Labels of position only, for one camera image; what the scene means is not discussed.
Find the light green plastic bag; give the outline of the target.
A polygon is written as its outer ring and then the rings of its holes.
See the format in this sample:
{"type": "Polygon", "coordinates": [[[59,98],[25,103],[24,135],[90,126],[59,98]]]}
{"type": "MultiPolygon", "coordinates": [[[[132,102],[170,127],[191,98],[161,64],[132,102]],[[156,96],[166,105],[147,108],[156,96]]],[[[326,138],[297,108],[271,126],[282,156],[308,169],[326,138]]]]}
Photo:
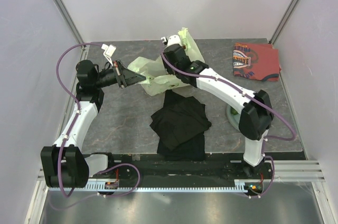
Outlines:
{"type": "MultiPolygon", "coordinates": [[[[178,31],[177,36],[180,38],[181,44],[186,46],[185,52],[191,61],[205,61],[188,28],[183,27],[178,31]]],[[[158,57],[156,60],[138,57],[128,65],[127,69],[146,77],[146,80],[139,84],[150,96],[161,94],[166,90],[188,86],[175,75],[166,72],[162,57],[158,57]]]]}

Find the green avocado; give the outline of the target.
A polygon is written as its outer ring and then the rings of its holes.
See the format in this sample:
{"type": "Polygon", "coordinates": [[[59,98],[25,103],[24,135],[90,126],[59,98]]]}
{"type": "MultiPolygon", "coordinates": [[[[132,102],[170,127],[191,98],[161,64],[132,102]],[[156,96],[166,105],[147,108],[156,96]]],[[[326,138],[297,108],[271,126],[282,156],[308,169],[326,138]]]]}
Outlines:
{"type": "Polygon", "coordinates": [[[238,112],[235,109],[233,109],[233,108],[231,108],[230,111],[231,111],[232,115],[237,115],[238,114],[238,112]]]}

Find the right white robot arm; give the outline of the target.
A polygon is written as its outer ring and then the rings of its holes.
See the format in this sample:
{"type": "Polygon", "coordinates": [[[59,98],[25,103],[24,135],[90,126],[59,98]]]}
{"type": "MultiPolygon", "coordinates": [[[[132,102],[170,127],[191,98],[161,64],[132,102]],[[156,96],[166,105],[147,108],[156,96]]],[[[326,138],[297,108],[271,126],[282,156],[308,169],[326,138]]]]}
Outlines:
{"type": "Polygon", "coordinates": [[[231,82],[202,61],[191,61],[180,44],[166,45],[161,57],[167,73],[213,94],[239,114],[238,129],[245,137],[242,172],[247,178],[255,178],[261,172],[263,141],[274,118],[269,95],[231,82]]]}

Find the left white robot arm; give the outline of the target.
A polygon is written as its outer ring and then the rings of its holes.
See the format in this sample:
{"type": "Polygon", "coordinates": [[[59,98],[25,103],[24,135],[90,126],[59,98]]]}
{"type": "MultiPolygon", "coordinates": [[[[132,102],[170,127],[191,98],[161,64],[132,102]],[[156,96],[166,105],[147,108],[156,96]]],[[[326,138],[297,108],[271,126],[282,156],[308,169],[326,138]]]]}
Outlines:
{"type": "Polygon", "coordinates": [[[108,153],[84,156],[83,141],[104,100],[104,87],[117,84],[126,88],[146,80],[146,77],[127,69],[117,60],[98,71],[96,64],[82,60],[76,65],[76,101],[72,115],[59,138],[52,146],[41,150],[46,184],[50,188],[83,188],[88,179],[99,173],[111,178],[116,166],[108,153]]]}

